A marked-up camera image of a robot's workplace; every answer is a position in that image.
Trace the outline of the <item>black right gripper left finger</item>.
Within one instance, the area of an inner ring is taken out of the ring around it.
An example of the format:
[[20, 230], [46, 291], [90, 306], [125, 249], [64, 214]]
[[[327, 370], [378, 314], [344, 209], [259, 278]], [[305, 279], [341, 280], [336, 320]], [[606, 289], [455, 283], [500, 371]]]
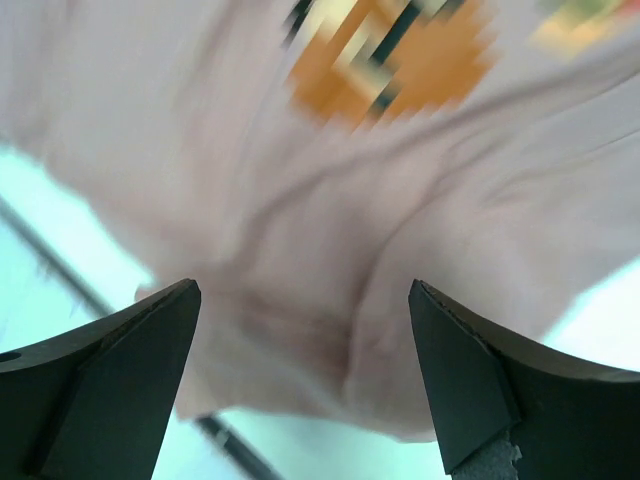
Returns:
[[151, 478], [200, 306], [186, 279], [2, 353], [2, 479]]

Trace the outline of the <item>pink printed t shirt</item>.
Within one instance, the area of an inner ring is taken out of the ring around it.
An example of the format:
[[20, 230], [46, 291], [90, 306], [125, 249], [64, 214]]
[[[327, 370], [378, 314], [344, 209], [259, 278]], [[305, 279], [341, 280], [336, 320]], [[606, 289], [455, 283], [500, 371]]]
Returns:
[[1, 139], [198, 283], [182, 417], [429, 441], [415, 280], [539, 338], [639, 253], [639, 5], [5, 1]]

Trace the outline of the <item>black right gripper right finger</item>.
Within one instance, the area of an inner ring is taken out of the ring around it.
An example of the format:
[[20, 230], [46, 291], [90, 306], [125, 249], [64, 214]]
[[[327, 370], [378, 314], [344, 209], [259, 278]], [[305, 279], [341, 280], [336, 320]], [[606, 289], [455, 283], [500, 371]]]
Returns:
[[636, 372], [530, 340], [422, 281], [412, 284], [408, 300], [446, 474], [638, 478]]

